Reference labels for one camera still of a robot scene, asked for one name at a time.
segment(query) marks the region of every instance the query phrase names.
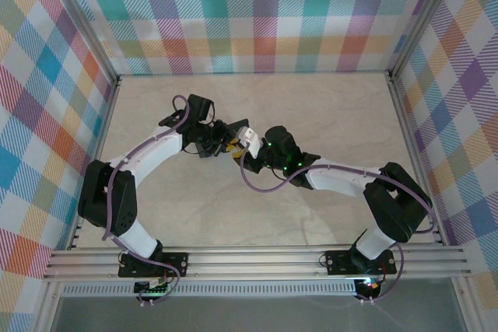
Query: white marble surface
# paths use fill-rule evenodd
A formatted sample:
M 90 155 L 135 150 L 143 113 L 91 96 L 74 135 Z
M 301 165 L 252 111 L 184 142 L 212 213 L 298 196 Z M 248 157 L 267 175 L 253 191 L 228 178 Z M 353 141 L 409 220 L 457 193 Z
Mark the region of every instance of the white marble surface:
M 130 149 L 172 113 L 175 94 L 214 100 L 226 123 L 248 118 L 260 134 L 282 124 L 305 152 L 354 166 L 402 164 L 405 143 L 382 74 L 195 75 L 124 78 L 102 159 Z M 250 174 L 259 187 L 279 181 Z M 259 194 L 231 155 L 182 153 L 140 185 L 139 220 L 165 246 L 351 243 L 374 219 L 362 198 L 285 186 Z M 111 246 L 85 223 L 79 246 Z M 412 241 L 431 242 L 431 235 Z

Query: metal corner post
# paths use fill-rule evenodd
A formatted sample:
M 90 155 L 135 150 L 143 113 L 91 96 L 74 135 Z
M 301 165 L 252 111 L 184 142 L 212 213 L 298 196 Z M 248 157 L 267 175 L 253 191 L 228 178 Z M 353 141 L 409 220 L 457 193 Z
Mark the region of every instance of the metal corner post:
M 423 190 L 429 195 L 432 201 L 434 200 L 434 195 L 432 189 L 430 188 L 429 179 L 427 178 L 426 171 L 424 170 L 423 163 L 421 160 L 419 149 L 416 145 L 416 140 L 413 135 L 413 131 L 410 129 L 408 113 L 406 112 L 405 106 L 403 105 L 402 98 L 399 96 L 398 90 L 395 83 L 392 81 L 391 76 L 388 72 L 385 72 L 386 83 L 388 84 L 389 93 L 391 94 L 392 103 L 395 107 L 396 116 L 398 116 L 399 127 L 402 130 L 403 138 L 405 139 L 406 148 L 408 149 L 408 154 L 410 161 L 412 162 L 413 170 L 415 171 L 415 177 L 417 182 L 422 186 Z M 435 208 L 436 212 L 436 224 L 437 232 L 435 232 L 434 239 L 436 241 L 442 242 L 448 245 L 448 239 L 444 233 L 443 221 Z
M 62 0 L 62 3 L 64 4 L 68 14 L 71 16 L 76 29 L 78 29 L 78 31 L 82 34 L 82 37 L 88 44 L 90 51 L 105 71 L 105 74 L 109 80 L 111 80 L 113 84 L 117 85 L 119 82 L 119 74 L 110 62 L 109 57 L 103 49 L 103 46 L 95 34 L 95 31 L 90 25 L 89 20 L 86 18 L 84 11 L 78 3 L 78 0 Z
M 110 120 L 112 118 L 112 114 L 114 112 L 114 108 L 116 106 L 117 95 L 119 93 L 119 81 L 113 85 L 111 93 L 109 105 L 107 107 L 106 116 L 102 123 L 102 128 L 100 129 L 100 133 L 98 136 L 97 144 L 95 151 L 93 152 L 93 158 L 99 158 L 102 154 L 103 145 L 105 143 L 107 137 L 107 131 L 109 130 Z M 70 250 L 73 248 L 73 241 L 75 240 L 75 236 L 78 232 L 78 229 L 81 228 L 82 218 L 80 218 L 76 213 L 72 219 L 72 223 L 69 229 L 68 238 L 65 243 L 65 249 Z M 35 302 L 34 308 L 34 318 L 33 322 L 30 326 L 30 332 L 45 332 L 46 330 L 50 330 L 51 325 L 53 323 L 55 313 L 57 311 L 57 306 L 59 299 L 61 298 L 61 294 L 63 291 L 63 284 L 57 283 L 53 281 L 44 281 L 42 283 L 40 293 L 38 294 L 37 301 Z
M 396 79 L 405 68 L 406 64 L 408 64 L 408 61 L 412 56 L 412 53 L 415 50 L 417 44 L 420 42 L 420 38 L 422 38 L 427 25 L 429 25 L 429 23 L 433 19 L 433 16 L 442 1 L 443 0 L 426 0 L 422 10 L 420 11 L 419 17 L 416 20 L 416 25 L 413 28 L 413 31 L 408 36 L 402 50 L 399 53 L 398 59 L 395 62 L 393 69 L 390 71 L 391 77 L 394 79 L 394 81 L 396 81 Z

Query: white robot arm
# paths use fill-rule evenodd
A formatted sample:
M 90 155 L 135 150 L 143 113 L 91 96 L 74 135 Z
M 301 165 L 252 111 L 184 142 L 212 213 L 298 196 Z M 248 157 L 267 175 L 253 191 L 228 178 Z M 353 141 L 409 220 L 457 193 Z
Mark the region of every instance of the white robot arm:
M 278 169 L 296 187 L 333 190 L 353 197 L 363 195 L 377 224 L 364 232 L 349 251 L 348 261 L 356 274 L 370 274 L 372 268 L 377 270 L 377 258 L 389 252 L 392 244 L 406 243 L 427 216 L 427 209 L 419 203 L 421 200 L 403 190 L 415 191 L 428 204 L 429 198 L 397 164 L 388 163 L 382 168 L 367 169 L 332 163 L 320 156 L 301 152 L 293 136 L 283 126 L 269 129 L 265 137 L 260 138 L 249 128 L 247 120 L 225 124 L 213 118 L 208 124 L 203 123 L 209 109 L 214 109 L 211 100 L 190 95 L 188 104 L 190 111 L 186 120 L 180 120 L 186 114 L 183 110 L 177 110 L 162 120 L 149 137 L 149 141 L 155 141 L 140 149 L 131 159 L 127 159 L 130 153 L 127 152 L 108 163 L 95 160 L 86 170 L 79 215 L 96 226 L 106 228 L 107 188 L 110 175 L 114 173 L 110 233 L 142 258 L 161 262 L 163 246 L 147 233 L 137 219 L 136 188 L 158 165 L 191 143 L 195 143 L 202 158 L 217 156 L 234 148 L 240 151 L 242 148 L 237 145 L 242 144 L 251 156 L 244 158 L 245 152 L 236 152 L 233 157 L 243 171 L 247 169 L 259 173 L 264 168 Z M 159 136 L 172 128 L 176 131 Z M 393 187 L 385 180 L 394 180 L 403 188 Z

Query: plaid wallpaper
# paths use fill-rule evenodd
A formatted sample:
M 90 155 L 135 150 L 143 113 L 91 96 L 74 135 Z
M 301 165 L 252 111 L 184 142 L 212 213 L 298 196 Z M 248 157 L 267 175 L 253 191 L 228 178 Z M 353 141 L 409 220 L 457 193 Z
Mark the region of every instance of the plaid wallpaper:
M 416 7 L 416 0 L 80 2 L 115 68 L 135 75 L 383 71 Z
M 409 35 L 412 33 L 413 28 L 417 24 L 417 21 L 420 16 L 420 11 L 422 10 L 426 0 L 418 0 L 415 8 L 412 11 L 412 14 L 409 18 L 409 21 L 406 23 L 405 29 L 403 30 L 403 34 L 398 40 L 398 43 L 396 44 L 396 48 L 394 53 L 391 56 L 391 59 L 389 61 L 388 69 L 387 70 L 392 70 L 393 67 L 395 66 L 396 61 L 398 60 L 399 54 L 402 51 L 403 47 L 405 46 L 405 42 Z
M 60 0 L 0 0 L 0 331 L 26 330 L 110 83 Z
M 498 0 L 443 0 L 398 82 L 446 232 L 498 326 Z

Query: aluminum frame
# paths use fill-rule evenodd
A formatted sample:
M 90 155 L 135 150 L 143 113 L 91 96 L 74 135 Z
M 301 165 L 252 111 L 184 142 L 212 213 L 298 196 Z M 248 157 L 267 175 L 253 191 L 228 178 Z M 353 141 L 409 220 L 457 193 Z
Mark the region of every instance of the aluminum frame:
M 364 274 L 327 275 L 318 262 L 327 250 L 350 245 L 171 247 L 165 252 L 189 253 L 189 281 L 288 281 L 368 278 Z M 447 278 L 471 273 L 463 249 L 440 244 L 405 244 L 404 278 Z M 45 280 L 123 281 L 117 276 L 119 249 L 88 248 L 55 251 Z M 395 260 L 400 253 L 394 249 Z
M 102 43 L 99 41 L 98 36 L 95 34 L 95 30 L 92 28 L 90 21 L 86 17 L 81 5 L 78 0 L 62 0 L 64 7 L 71 16 L 76 29 L 82 34 L 83 39 L 87 42 L 90 51 L 95 56 L 103 71 L 115 85 L 119 82 L 119 74 L 110 62 L 106 51 L 103 49 Z
M 406 42 L 399 52 L 397 60 L 393 64 L 391 74 L 393 77 L 395 77 L 395 80 L 397 77 L 399 77 L 399 75 L 403 71 L 403 68 L 408 63 L 413 51 L 420 41 L 420 38 L 422 38 L 422 35 L 425 32 L 427 25 L 429 25 L 429 23 L 432 21 L 433 16 L 442 1 L 443 0 L 425 1 L 416 20 L 416 24 L 412 29 L 412 32 L 410 33 L 410 35 L 408 35 Z
M 388 84 L 389 93 L 398 116 L 398 122 L 402 130 L 403 138 L 409 151 L 410 160 L 415 170 L 417 182 L 428 193 L 432 201 L 436 201 L 432 190 L 430 189 L 429 180 L 423 168 L 422 159 L 416 146 L 416 140 L 413 131 L 410 129 L 408 112 L 399 95 L 398 88 L 395 84 L 395 77 L 390 72 L 385 72 L 386 83 Z M 442 226 L 442 220 L 437 207 L 434 209 L 437 218 L 438 230 L 434 233 L 434 239 L 437 242 L 449 245 L 449 240 Z M 493 327 L 489 325 L 486 316 L 482 312 L 482 304 L 477 296 L 475 283 L 469 276 L 453 277 L 453 286 L 457 295 L 458 304 L 465 320 L 468 330 L 475 332 L 492 332 Z

